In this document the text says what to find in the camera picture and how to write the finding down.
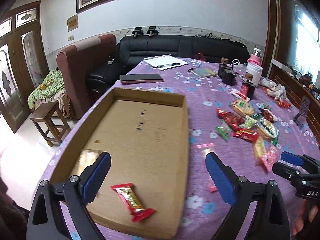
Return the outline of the person's right hand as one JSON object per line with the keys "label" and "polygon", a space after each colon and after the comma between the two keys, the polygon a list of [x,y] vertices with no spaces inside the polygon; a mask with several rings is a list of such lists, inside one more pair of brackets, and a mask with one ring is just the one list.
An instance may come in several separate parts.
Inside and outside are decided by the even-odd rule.
{"label": "person's right hand", "polygon": [[[295,236],[297,233],[301,232],[301,230],[304,227],[304,215],[306,213],[306,209],[307,209],[307,205],[308,205],[308,200],[304,199],[300,208],[300,211],[298,213],[298,217],[295,220],[295,224],[293,226],[292,229],[292,235]],[[319,208],[316,205],[313,205],[310,209],[310,211],[308,212],[308,221],[311,223],[314,218],[316,217],[317,213],[319,211]]]}

